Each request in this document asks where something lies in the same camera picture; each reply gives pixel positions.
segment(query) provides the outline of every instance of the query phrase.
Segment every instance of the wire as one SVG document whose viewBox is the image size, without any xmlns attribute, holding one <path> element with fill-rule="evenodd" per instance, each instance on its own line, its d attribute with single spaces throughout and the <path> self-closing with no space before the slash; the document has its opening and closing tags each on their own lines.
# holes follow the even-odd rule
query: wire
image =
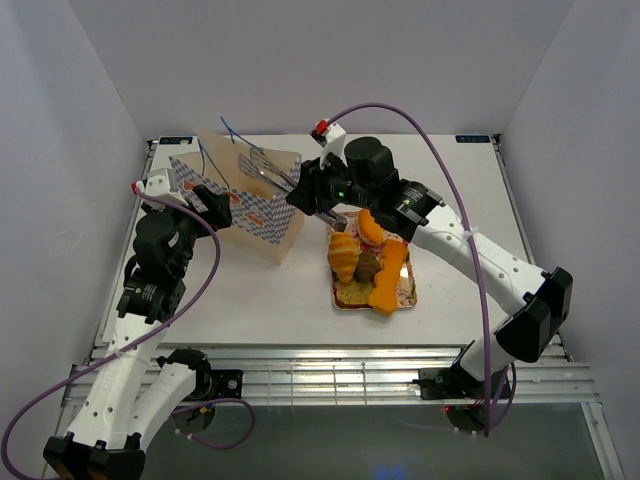
<svg viewBox="0 0 640 480">
<path fill-rule="evenodd" d="M 246 143 L 247 145 L 252 146 L 253 148 L 257 148 L 260 153 L 262 153 L 262 147 L 259 147 L 257 145 L 254 145 L 253 143 L 251 143 L 249 140 L 247 140 L 246 138 L 244 138 L 242 135 L 240 135 L 238 132 L 236 132 L 233 128 L 231 128 L 231 125 L 229 125 L 227 123 L 227 121 L 224 119 L 224 117 L 221 115 L 220 116 L 220 121 L 222 122 L 222 124 L 224 125 L 224 127 L 227 129 L 227 131 L 229 132 L 229 137 L 231 137 L 231 143 L 236 143 L 236 141 L 233 139 L 233 136 L 235 135 L 236 137 L 238 137 L 240 140 L 242 140 L 244 143 Z"/>
<path fill-rule="evenodd" d="M 511 395 L 509 396 L 509 400 L 507 401 L 507 405 L 504 407 L 502 414 L 500 417 L 491 425 L 491 430 L 496 428 L 498 425 L 502 423 L 502 421 L 507 418 L 509 411 L 511 410 L 511 406 L 513 405 L 513 399 L 516 396 L 516 384 L 518 383 L 518 376 L 516 374 L 516 364 L 511 364 Z"/>
<path fill-rule="evenodd" d="M 211 238 L 213 238 L 213 242 L 216 245 L 216 259 L 213 262 L 213 266 L 211 267 L 211 271 L 209 272 L 209 275 L 205 279 L 204 283 L 202 284 L 200 289 L 195 293 L 193 298 L 191 298 L 191 300 L 189 300 L 184 307 L 182 307 L 180 310 L 178 310 L 173 315 L 173 317 L 171 317 L 169 320 L 167 320 L 162 325 L 158 326 L 157 328 L 154 328 L 149 333 L 146 333 L 145 335 L 142 335 L 141 337 L 138 337 L 133 342 L 125 345 L 124 347 L 122 347 L 120 349 L 120 353 L 127 352 L 127 351 L 137 347 L 141 343 L 149 340 L 154 335 L 156 335 L 156 334 L 160 333 L 161 331 L 169 328 L 176 320 L 178 320 L 182 315 L 184 315 L 184 313 L 187 310 L 189 310 L 193 306 L 193 304 L 196 303 L 198 301 L 198 299 L 202 296 L 204 291 L 207 289 L 207 287 L 211 283 L 211 280 L 213 280 L 213 277 L 216 274 L 216 271 L 218 270 L 218 266 L 220 265 L 220 241 L 218 240 L 218 236 L 216 235 L 216 232 L 213 230 L 213 228 L 211 228 L 211 226 L 206 221 L 204 221 L 199 215 L 197 215 L 196 213 L 193 213 L 191 210 L 188 210 L 188 209 L 186 209 L 185 207 L 183 207 L 181 205 L 177 205 L 177 204 L 174 204 L 174 203 L 171 203 L 171 202 L 167 202 L 167 201 L 159 199 L 159 198 L 154 198 L 154 197 L 149 197 L 147 195 L 144 195 L 143 193 L 140 193 L 140 191 L 138 191 L 137 189 L 136 189 L 135 193 L 136 193 L 136 195 L 141 197 L 143 200 L 160 203 L 160 204 L 165 205 L 167 207 L 174 208 L 174 209 L 176 209 L 176 210 L 178 210 L 178 211 L 180 211 L 182 213 L 185 213 L 185 214 L 189 215 L 194 220 L 196 220 L 200 225 L 202 225 L 207 230 L 209 235 L 211 235 Z M 52 386 L 51 388 L 45 390 L 40 395 L 35 397 L 33 400 L 28 402 L 25 406 L 23 406 L 18 411 L 18 413 L 16 413 L 14 415 L 14 417 L 9 421 L 9 424 L 7 425 L 7 428 L 5 429 L 4 434 L 2 435 L 2 445 L 0 447 L 0 456 L 2 457 L 2 463 L 4 464 L 5 468 L 9 471 L 9 473 L 11 473 L 14 477 L 19 478 L 20 480 L 40 480 L 39 478 L 29 477 L 28 475 L 25 475 L 24 473 L 20 472 L 16 468 L 16 466 L 11 462 L 11 459 L 9 458 L 9 452 L 8 452 L 8 450 L 9 450 L 9 437 L 11 436 L 11 432 L 15 428 L 16 424 L 24 416 L 24 414 L 27 413 L 35 405 L 40 403 L 42 400 L 44 400 L 45 398 L 47 398 L 48 396 L 53 394 L 54 392 L 60 390 L 61 388 L 66 387 L 68 385 L 71 385 L 73 382 L 79 380 L 80 378 L 84 377 L 85 375 L 88 375 L 89 373 L 91 373 L 91 372 L 93 372 L 95 370 L 98 370 L 100 367 L 103 367 L 104 365 L 106 365 L 107 363 L 111 362 L 112 360 L 114 360 L 116 358 L 117 358 L 116 354 L 112 353 L 111 355 L 108 355 L 108 356 L 104 357 L 103 359 L 98 360 L 93 365 L 91 365 L 89 367 L 86 367 L 82 371 L 80 371 L 80 372 L 78 372 L 78 373 L 76 373 L 74 375 L 71 375 L 69 378 L 67 378 L 67 379 L 65 379 L 65 380 L 63 380 L 61 382 L 56 383 L 54 386 Z"/>
<path fill-rule="evenodd" d="M 229 182 L 227 182 L 227 179 L 224 178 L 224 175 L 222 175 L 222 172 L 220 171 L 218 166 L 213 162 L 213 158 L 211 158 L 211 155 L 209 155 L 209 152 L 207 151 L 207 149 L 204 148 L 199 138 L 198 138 L 198 148 L 200 149 L 200 158 L 202 158 L 202 176 L 204 176 L 204 170 L 205 170 L 204 157 L 206 155 L 211 165 L 213 165 L 213 168 L 216 169 L 216 172 L 218 172 L 218 175 L 220 175 L 224 183 L 227 185 L 227 188 L 231 188 L 231 185 L 229 185 Z"/>
<path fill-rule="evenodd" d="M 205 445 L 209 448 L 213 448 L 214 450 L 231 450 L 233 448 L 236 448 L 238 445 L 242 444 L 247 438 L 249 438 L 249 436 L 251 435 L 251 432 L 253 432 L 253 428 L 256 425 L 256 412 L 248 402 L 240 398 L 218 398 L 216 400 L 209 400 L 208 402 L 194 403 L 193 405 L 189 405 L 188 407 L 179 408 L 175 410 L 171 414 L 171 416 L 175 417 L 176 415 L 179 415 L 181 413 L 190 412 L 192 410 L 197 410 L 202 407 L 210 407 L 212 405 L 217 405 L 220 403 L 239 403 L 240 405 L 244 405 L 245 407 L 247 407 L 247 410 L 249 410 L 249 414 L 251 415 L 251 424 L 249 425 L 249 428 L 247 428 L 247 431 L 244 432 L 244 435 L 242 435 L 242 437 L 240 437 L 238 440 L 228 445 L 219 445 L 217 443 L 210 442 L 209 440 L 203 437 L 200 437 L 198 435 L 193 435 L 187 432 L 183 432 L 179 428 L 176 429 L 176 433 L 184 435 L 185 437 L 189 438 L 189 440 L 195 440 L 196 442 L 201 443 L 202 445 Z"/>
<path fill-rule="evenodd" d="M 483 345 L 484 345 L 484 378 L 485 378 L 484 398 L 487 399 L 485 403 L 484 436 L 488 437 L 489 432 L 491 431 L 491 402 L 489 401 L 489 399 L 491 398 L 491 337 L 490 337 L 491 329 L 489 327 L 489 307 L 487 305 L 487 288 L 484 283 L 482 268 L 480 266 L 480 256 L 478 255 L 478 248 L 476 247 L 476 242 L 471 232 L 471 224 L 469 222 L 469 216 L 467 215 L 467 209 L 465 208 L 464 202 L 462 201 L 462 196 L 460 195 L 460 191 L 456 187 L 456 184 L 453 181 L 453 177 L 449 173 L 449 169 L 445 165 L 444 160 L 442 160 L 442 157 L 440 156 L 440 153 L 438 153 L 438 150 L 436 149 L 435 145 L 433 144 L 433 142 L 431 141 L 427 133 L 418 124 L 418 122 L 416 122 L 405 111 L 397 107 L 394 107 L 392 105 L 388 105 L 386 103 L 377 103 L 377 102 L 361 103 L 359 105 L 354 105 L 352 107 L 349 107 L 341 111 L 340 113 L 334 115 L 328 120 L 328 123 L 332 124 L 335 121 L 339 120 L 340 118 L 344 117 L 345 115 L 348 115 L 349 113 L 355 112 L 357 110 L 362 110 L 364 108 L 380 108 L 383 110 L 389 110 L 391 112 L 394 112 L 400 115 L 405 120 L 407 120 L 411 125 L 413 125 L 413 127 L 416 129 L 418 134 L 422 137 L 422 139 L 425 141 L 425 143 L 429 147 L 429 150 L 431 150 L 431 153 L 435 157 L 436 162 L 438 162 L 438 165 L 440 166 L 440 170 L 442 170 L 442 173 L 444 174 L 444 177 L 447 180 L 447 183 L 449 184 L 449 188 L 451 189 L 451 192 L 453 193 L 453 196 L 456 200 L 458 209 L 460 210 L 462 226 L 464 227 L 465 231 L 469 233 L 469 236 L 467 237 L 467 242 L 469 243 L 469 250 L 471 251 L 471 258 L 473 260 L 473 269 L 476 275 L 476 283 L 478 284 L 478 292 L 480 293 L 480 310 L 482 311 L 482 339 L 483 339 Z"/>
<path fill-rule="evenodd" d="M 500 377 L 500 382 L 498 383 L 498 389 L 496 390 L 496 394 L 493 396 L 493 401 L 491 402 L 491 410 L 494 411 L 496 409 L 496 405 L 498 404 L 498 400 L 500 400 L 500 395 L 502 395 L 502 390 L 507 383 L 507 374 L 509 373 L 509 367 L 504 367 L 502 370 L 502 376 Z"/>
</svg>

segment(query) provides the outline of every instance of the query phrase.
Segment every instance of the blue cable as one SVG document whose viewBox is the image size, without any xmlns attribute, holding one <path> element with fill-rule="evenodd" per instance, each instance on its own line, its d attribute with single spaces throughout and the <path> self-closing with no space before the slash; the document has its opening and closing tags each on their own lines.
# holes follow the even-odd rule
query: blue cable
<svg viewBox="0 0 640 480">
<path fill-rule="evenodd" d="M 244 143 L 246 143 L 247 145 L 252 146 L 253 148 L 257 149 L 260 151 L 260 153 L 262 153 L 262 147 L 259 147 L 257 145 L 254 145 L 253 143 L 251 143 L 249 140 L 247 140 L 246 138 L 244 138 L 242 135 L 238 134 L 238 132 L 236 132 L 233 128 L 231 128 L 231 125 L 229 125 L 227 123 L 227 121 L 224 119 L 224 117 L 222 115 L 220 115 L 220 120 L 222 121 L 222 124 L 225 126 L 225 128 L 227 129 L 227 131 L 229 132 L 229 136 L 231 137 L 231 143 L 236 143 L 235 140 L 233 139 L 233 136 L 235 135 L 236 137 L 238 137 L 240 140 L 242 140 Z"/>
<path fill-rule="evenodd" d="M 213 162 L 213 159 L 211 158 L 211 155 L 209 155 L 209 152 L 207 152 L 207 149 L 202 146 L 200 139 L 198 139 L 198 148 L 200 148 L 200 156 L 202 157 L 202 176 L 204 176 L 204 170 L 205 170 L 204 156 L 206 155 L 207 158 L 209 159 L 209 162 L 211 162 L 211 165 L 213 165 L 213 168 L 216 169 L 216 172 L 218 172 L 218 175 L 220 175 L 224 183 L 227 185 L 227 188 L 231 188 L 231 185 L 229 185 L 229 182 L 227 182 L 227 179 L 224 178 L 224 175 L 222 175 L 222 172 L 220 171 L 220 169 Z"/>
</svg>

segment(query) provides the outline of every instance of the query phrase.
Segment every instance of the food tray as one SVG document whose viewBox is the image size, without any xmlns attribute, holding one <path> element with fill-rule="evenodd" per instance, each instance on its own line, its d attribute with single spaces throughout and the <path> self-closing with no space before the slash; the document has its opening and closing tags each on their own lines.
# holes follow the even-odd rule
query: food tray
<svg viewBox="0 0 640 480">
<path fill-rule="evenodd" d="M 367 245 L 360 239 L 360 235 L 358 235 L 358 211 L 354 212 L 340 212 L 347 221 L 347 228 L 345 233 L 350 234 L 356 242 L 360 244 L 360 250 L 371 250 L 376 258 L 380 260 L 380 256 L 382 253 L 382 245 L 371 246 Z M 331 234 L 333 233 L 333 228 L 327 226 L 327 238 L 331 238 Z M 408 245 L 408 242 L 404 241 L 399 235 L 395 235 L 393 233 L 389 233 L 384 231 L 384 239 L 393 239 L 403 242 L 405 245 Z M 343 285 L 340 280 L 338 280 L 337 276 L 333 273 L 331 269 L 331 299 L 333 302 L 333 306 L 338 310 L 367 310 L 371 307 L 366 304 L 347 306 L 340 302 L 338 298 L 338 289 L 344 288 L 357 288 L 357 289 L 366 289 L 368 287 L 362 286 L 362 284 L 357 284 L 355 280 L 353 280 L 348 286 Z M 418 302 L 418 296 L 416 295 L 416 280 L 413 275 L 413 266 L 411 265 L 411 254 L 407 253 L 407 260 L 402 266 L 402 270 L 400 271 L 400 280 L 398 281 L 398 285 L 396 286 L 396 297 L 398 299 L 398 309 L 411 308 L 415 306 Z"/>
</svg>

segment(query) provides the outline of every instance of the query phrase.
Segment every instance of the glass panel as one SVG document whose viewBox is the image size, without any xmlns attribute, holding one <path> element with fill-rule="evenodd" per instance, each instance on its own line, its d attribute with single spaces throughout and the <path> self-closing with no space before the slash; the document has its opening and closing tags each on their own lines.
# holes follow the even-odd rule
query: glass panel
<svg viewBox="0 0 640 480">
<path fill-rule="evenodd" d="M 252 437 L 216 452 L 164 425 L 143 479 L 300 478 L 602 479 L 580 405 L 514 405 L 490 439 L 419 430 L 448 427 L 441 407 L 257 408 Z M 203 435 L 232 442 L 248 424 L 241 408 L 219 408 Z"/>
</svg>

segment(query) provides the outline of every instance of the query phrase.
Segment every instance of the white table surface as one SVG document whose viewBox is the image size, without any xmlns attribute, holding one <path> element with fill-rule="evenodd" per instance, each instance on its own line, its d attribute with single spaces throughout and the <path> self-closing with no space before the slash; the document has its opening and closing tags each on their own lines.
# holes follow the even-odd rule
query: white table surface
<svg viewBox="0 0 640 480">
<path fill-rule="evenodd" d="M 442 173 L 420 137 L 376 137 L 393 152 L 402 178 L 424 183 L 457 210 Z M 300 152 L 303 159 L 316 158 L 320 152 L 308 135 L 249 136 L 248 139 L 266 148 Z M 472 224 L 524 259 L 524 246 L 493 146 L 458 144 L 455 137 L 449 135 L 436 135 L 432 139 L 461 191 Z M 170 154 L 195 148 L 195 145 L 158 146 L 151 169 L 168 166 Z M 132 241 L 133 238 L 127 258 L 133 254 Z M 187 293 L 182 305 L 202 284 L 214 252 L 210 239 L 203 238 L 196 243 L 185 278 Z M 411 246 L 418 303 L 413 309 L 396 311 L 389 318 L 371 311 L 335 310 L 326 256 L 325 225 L 314 217 L 305 218 L 305 226 L 281 266 L 223 243 L 220 268 L 209 289 L 169 329 L 163 344 L 463 345 L 482 334 L 476 285 L 430 252 Z M 113 336 L 121 285 L 122 272 L 104 328 L 104 341 Z M 492 326 L 504 318 L 491 299 L 489 310 Z"/>
</svg>

